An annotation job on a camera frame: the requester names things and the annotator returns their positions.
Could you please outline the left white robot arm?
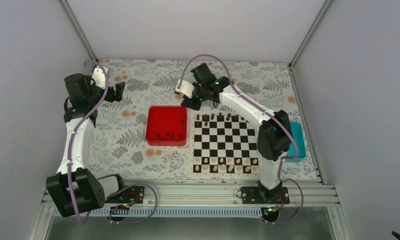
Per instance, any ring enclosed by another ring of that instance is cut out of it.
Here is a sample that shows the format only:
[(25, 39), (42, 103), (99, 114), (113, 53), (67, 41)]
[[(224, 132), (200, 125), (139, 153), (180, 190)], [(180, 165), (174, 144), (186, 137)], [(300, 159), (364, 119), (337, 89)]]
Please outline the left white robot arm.
[(64, 102), (66, 144), (56, 174), (46, 179), (46, 189), (64, 218), (104, 206), (107, 197), (119, 203), (127, 188), (119, 174), (96, 178), (88, 169), (98, 104), (119, 102), (125, 83), (108, 84), (108, 68), (97, 66), (92, 75), (76, 73), (64, 79), (68, 98)]

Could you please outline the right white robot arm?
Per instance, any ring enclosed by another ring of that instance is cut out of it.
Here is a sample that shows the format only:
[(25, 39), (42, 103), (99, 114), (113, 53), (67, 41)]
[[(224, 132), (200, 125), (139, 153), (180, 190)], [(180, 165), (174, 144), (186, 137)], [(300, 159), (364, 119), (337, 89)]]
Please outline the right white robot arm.
[(184, 95), (183, 107), (197, 111), (202, 102), (213, 101), (231, 108), (254, 126), (257, 149), (264, 158), (258, 196), (263, 203), (270, 204), (282, 187), (283, 161), (294, 143), (288, 114), (262, 106), (240, 90), (229, 75), (216, 78), (205, 63), (192, 69), (191, 74), (195, 82), (180, 77), (175, 87), (176, 94)]

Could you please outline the red plastic tray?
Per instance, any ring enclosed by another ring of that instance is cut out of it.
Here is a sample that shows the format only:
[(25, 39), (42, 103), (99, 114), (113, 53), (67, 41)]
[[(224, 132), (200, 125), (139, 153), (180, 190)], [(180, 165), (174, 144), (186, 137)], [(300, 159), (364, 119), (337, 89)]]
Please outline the red plastic tray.
[(187, 143), (187, 109), (157, 105), (148, 112), (146, 142), (150, 146), (182, 147)]

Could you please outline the dark wooden king piece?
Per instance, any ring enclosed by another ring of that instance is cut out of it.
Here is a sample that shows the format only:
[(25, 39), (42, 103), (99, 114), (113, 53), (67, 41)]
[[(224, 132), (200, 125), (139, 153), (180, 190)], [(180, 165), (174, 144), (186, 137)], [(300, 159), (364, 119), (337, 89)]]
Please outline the dark wooden king piece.
[(221, 112), (217, 115), (217, 121), (218, 122), (223, 122), (224, 121), (224, 116), (222, 115)]

